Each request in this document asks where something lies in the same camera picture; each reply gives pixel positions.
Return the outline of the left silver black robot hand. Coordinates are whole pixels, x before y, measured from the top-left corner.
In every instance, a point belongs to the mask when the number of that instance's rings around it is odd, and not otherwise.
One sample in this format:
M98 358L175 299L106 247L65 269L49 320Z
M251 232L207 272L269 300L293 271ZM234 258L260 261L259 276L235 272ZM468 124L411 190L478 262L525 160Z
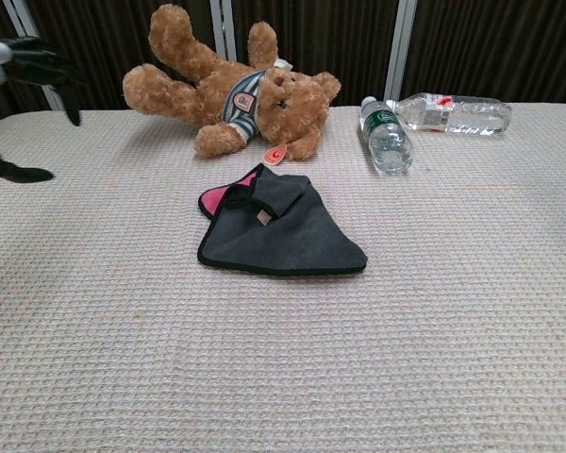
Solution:
M74 85L84 85L83 72L50 42L35 36L0 39L0 87L8 81L47 86L56 93L69 121L81 125L81 107ZM48 181L53 173L20 167L0 155L0 178L27 184Z

